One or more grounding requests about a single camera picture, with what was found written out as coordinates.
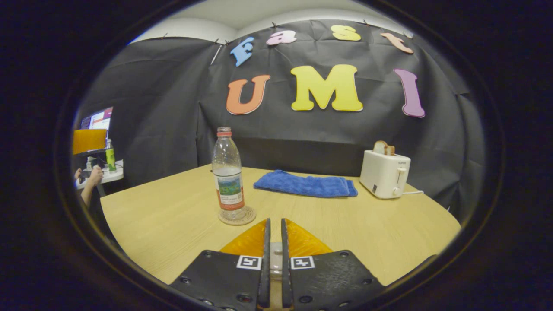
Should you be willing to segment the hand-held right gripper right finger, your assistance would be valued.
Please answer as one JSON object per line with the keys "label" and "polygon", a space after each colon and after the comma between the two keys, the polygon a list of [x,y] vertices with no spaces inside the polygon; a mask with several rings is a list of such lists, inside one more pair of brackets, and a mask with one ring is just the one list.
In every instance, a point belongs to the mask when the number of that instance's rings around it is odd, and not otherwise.
{"label": "hand-held right gripper right finger", "polygon": [[349,250],[292,256],[292,221],[282,219],[282,307],[291,311],[351,311],[384,291]]}

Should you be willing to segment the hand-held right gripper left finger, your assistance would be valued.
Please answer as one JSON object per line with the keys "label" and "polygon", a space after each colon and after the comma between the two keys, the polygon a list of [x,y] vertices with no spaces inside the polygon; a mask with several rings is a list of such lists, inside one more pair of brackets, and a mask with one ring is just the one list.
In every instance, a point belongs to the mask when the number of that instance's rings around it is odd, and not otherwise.
{"label": "hand-held right gripper left finger", "polygon": [[270,307],[270,218],[255,225],[260,255],[203,250],[171,283],[177,291],[225,311]]}

